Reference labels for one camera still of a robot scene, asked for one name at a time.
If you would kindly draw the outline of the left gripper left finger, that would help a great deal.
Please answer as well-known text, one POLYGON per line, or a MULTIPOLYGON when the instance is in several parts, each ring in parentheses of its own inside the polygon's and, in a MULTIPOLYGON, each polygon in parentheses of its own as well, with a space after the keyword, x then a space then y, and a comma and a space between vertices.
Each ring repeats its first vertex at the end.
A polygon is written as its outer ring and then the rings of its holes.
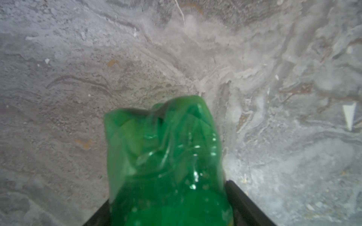
POLYGON ((83 226, 110 226, 110 206, 109 200, 83 224, 83 226))

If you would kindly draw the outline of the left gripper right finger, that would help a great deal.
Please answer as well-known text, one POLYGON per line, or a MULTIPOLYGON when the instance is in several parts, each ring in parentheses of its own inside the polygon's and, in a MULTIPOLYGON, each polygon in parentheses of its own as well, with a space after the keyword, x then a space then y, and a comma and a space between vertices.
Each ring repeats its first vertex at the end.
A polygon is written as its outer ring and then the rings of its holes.
POLYGON ((225 183, 233 208, 235 226, 276 226, 276 224, 232 180, 225 183))

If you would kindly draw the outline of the green plastic bottle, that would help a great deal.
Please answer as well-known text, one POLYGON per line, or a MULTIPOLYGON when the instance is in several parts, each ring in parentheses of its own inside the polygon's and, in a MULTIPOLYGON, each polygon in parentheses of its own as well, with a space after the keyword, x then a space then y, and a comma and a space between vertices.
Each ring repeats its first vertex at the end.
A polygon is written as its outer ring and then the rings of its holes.
POLYGON ((104 116, 112 226, 232 226, 222 146, 199 96, 104 116))

